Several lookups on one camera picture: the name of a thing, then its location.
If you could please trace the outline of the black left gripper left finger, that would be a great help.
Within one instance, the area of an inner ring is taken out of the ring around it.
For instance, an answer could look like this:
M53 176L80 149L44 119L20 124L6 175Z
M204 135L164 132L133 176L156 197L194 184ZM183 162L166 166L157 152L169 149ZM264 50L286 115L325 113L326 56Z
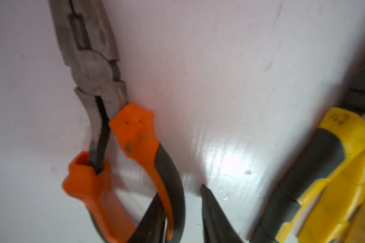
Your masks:
M165 223L164 207L156 193L128 243L164 243Z

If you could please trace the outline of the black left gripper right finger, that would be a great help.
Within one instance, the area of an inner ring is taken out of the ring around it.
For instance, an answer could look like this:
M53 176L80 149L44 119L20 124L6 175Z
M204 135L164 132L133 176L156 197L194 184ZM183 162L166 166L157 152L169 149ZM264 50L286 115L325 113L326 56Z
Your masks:
M243 243L212 191L204 184L200 188L202 198L203 237L205 243Z

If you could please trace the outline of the yellow black combination pliers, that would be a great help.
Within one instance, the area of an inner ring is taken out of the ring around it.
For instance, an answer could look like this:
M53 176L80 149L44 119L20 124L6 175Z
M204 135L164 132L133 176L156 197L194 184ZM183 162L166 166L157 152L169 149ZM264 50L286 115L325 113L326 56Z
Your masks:
M283 243L315 201L300 243L333 243L365 200L365 114L331 108L310 143L279 181L253 231L252 243Z

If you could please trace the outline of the orange long nose pliers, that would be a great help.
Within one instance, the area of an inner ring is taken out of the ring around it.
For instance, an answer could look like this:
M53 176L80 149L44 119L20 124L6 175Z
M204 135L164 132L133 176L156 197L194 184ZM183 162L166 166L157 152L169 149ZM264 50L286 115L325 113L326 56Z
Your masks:
M105 159L113 134L127 158L152 179L166 215L164 243L181 241L186 205L176 166L156 137L154 113L129 102L118 66L119 52L102 1L50 1L58 45L76 83L91 126L89 149L69 164L65 192L80 200L106 243L127 243L133 224L112 186Z

